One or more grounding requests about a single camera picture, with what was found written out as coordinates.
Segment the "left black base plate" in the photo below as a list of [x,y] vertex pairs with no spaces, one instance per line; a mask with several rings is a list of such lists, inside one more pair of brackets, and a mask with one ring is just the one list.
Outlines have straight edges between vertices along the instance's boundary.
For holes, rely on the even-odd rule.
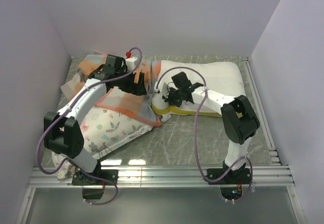
[[117,179],[117,169],[100,169],[94,173],[80,170],[73,175],[71,184],[74,186],[116,185]]

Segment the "white pillow yellow edge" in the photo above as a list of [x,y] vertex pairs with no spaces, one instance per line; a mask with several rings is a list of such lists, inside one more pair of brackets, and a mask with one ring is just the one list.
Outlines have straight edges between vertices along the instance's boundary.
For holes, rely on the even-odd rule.
[[[207,64],[181,63],[169,60],[160,61],[161,68],[157,76],[161,80],[158,88],[161,89],[164,83],[172,84],[171,77],[179,72],[185,72],[192,84],[206,82],[207,88],[215,92],[238,97],[246,95],[244,83],[238,66],[233,62],[212,62]],[[167,113],[176,115],[194,115],[199,104],[184,101],[180,107],[169,105],[161,95],[154,93],[151,107],[158,115]]]

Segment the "floral animal print pillow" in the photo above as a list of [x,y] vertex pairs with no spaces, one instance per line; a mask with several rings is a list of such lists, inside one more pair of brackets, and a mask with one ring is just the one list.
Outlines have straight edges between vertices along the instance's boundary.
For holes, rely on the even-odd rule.
[[80,130],[85,150],[100,159],[149,132],[152,126],[119,111],[94,106],[84,117]]

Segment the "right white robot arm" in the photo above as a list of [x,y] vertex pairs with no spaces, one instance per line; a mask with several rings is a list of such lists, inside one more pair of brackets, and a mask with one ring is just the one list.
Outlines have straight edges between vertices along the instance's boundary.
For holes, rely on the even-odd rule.
[[[199,76],[203,83],[193,84],[182,71],[172,76],[172,83],[175,87],[169,87],[167,83],[164,83],[160,94],[162,99],[170,105],[180,106],[183,101],[198,104],[194,118],[194,151],[200,174],[208,183],[216,183],[222,179],[228,183],[235,183],[240,179],[246,161],[251,161],[247,158],[247,150],[252,137],[260,128],[260,121],[246,96],[233,97],[208,89],[205,78],[201,74]],[[198,155],[197,124],[200,109],[204,105],[221,115],[224,130],[229,139],[228,153],[224,161],[226,168],[216,179],[204,175]]]

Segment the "aluminium side rail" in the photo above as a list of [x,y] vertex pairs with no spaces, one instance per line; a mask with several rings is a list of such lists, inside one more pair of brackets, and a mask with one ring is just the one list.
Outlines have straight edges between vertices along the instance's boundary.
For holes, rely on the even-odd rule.
[[251,93],[252,93],[254,104],[256,106],[256,112],[257,112],[257,115],[259,117],[259,121],[260,121],[260,124],[261,124],[262,133],[263,133],[263,135],[265,137],[265,141],[266,141],[266,144],[267,144],[267,147],[268,147],[269,156],[270,156],[270,159],[271,159],[271,165],[281,166],[282,163],[281,163],[281,161],[279,159],[277,149],[276,149],[274,141],[272,139],[272,135],[271,135],[271,132],[270,132],[270,129],[269,129],[269,126],[268,126],[266,115],[265,115],[265,112],[264,112],[264,109],[263,109],[263,106],[262,106],[262,103],[261,103],[261,99],[260,99],[260,96],[259,96],[259,93],[258,93],[258,90],[257,90],[257,86],[255,84],[255,80],[254,80],[254,77],[253,77],[253,74],[252,74],[252,70],[251,70],[251,67],[250,67],[250,64],[249,64],[249,57],[242,57],[242,63],[244,64],[244,69],[245,69],[245,72],[246,72],[246,75],[247,75],[247,80],[248,80],[248,83],[249,83],[249,86],[250,86],[250,90],[251,90]]

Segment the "plaid orange blue pillowcase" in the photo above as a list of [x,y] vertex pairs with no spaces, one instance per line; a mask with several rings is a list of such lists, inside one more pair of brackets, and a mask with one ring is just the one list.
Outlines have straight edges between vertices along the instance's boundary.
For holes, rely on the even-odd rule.
[[[102,53],[89,54],[76,66],[75,72],[72,73],[72,79],[66,80],[66,83],[60,86],[67,100],[70,101],[82,89],[90,73],[104,64],[106,57],[107,55]],[[115,86],[99,98],[94,103],[94,106],[118,111],[141,123],[159,127],[161,126],[161,120],[152,109],[152,98],[154,95],[153,87],[161,72],[161,61],[143,60],[136,72],[145,74],[146,95],[137,96],[126,93]]]

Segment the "aluminium front rail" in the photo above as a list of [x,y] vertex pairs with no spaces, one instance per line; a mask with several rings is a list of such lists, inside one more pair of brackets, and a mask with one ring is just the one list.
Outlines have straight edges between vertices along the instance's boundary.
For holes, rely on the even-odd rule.
[[[205,182],[195,166],[104,166],[118,170],[119,188],[205,188]],[[43,174],[33,168],[29,188],[73,188],[72,178],[58,180],[56,175]],[[256,166],[253,168],[253,186],[294,186],[288,166]]]

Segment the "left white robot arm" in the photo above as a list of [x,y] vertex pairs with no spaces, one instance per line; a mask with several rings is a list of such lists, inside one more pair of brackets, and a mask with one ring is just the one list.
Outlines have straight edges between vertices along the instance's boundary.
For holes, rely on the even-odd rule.
[[[47,175],[55,174],[66,161],[77,169],[77,176],[84,176],[89,184],[103,180],[101,163],[84,148],[84,137],[80,125],[102,96],[113,87],[133,95],[145,95],[144,73],[136,78],[136,69],[142,58],[132,58],[127,51],[125,57],[106,55],[100,65],[96,65],[88,75],[81,90],[70,102],[56,113],[48,112],[44,117],[44,132],[36,148],[35,158],[38,168]],[[53,171],[45,170],[39,159],[41,145],[52,152],[62,155],[63,160]]]

